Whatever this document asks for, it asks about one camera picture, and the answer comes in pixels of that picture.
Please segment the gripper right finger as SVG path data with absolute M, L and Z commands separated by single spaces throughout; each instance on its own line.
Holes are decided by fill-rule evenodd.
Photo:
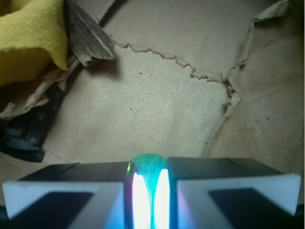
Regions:
M 249 158 L 170 157 L 170 228 L 298 229 L 301 177 Z

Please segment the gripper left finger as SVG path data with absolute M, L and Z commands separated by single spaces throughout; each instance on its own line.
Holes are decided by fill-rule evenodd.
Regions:
M 3 183 L 4 229 L 129 229 L 132 162 L 55 164 Z

